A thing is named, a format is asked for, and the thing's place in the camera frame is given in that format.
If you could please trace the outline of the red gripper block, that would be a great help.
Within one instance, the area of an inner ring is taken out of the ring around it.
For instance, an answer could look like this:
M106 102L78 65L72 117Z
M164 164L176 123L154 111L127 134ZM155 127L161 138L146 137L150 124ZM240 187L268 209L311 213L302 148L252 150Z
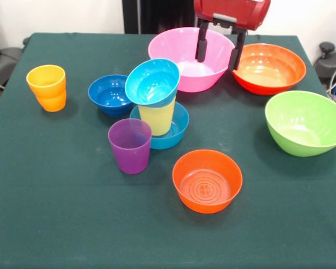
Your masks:
M270 0L195 0L194 10L198 19L199 33L195 58L204 62L207 50L206 34L209 22L228 27L235 24L232 33L237 34L235 48L231 52L230 71L237 70L244 47L247 30L256 30L264 21L270 7Z

